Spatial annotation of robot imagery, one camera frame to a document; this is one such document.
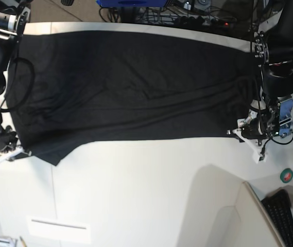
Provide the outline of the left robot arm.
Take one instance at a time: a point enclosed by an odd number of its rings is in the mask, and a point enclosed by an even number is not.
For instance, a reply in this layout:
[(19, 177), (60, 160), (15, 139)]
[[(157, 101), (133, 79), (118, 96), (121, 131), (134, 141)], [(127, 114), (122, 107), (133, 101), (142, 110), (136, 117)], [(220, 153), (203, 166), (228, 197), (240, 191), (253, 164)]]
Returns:
[(269, 141), (293, 136), (293, 1), (286, 1), (278, 22), (255, 34), (251, 42), (259, 67), (256, 105), (228, 133), (244, 141), (259, 162), (265, 159)]

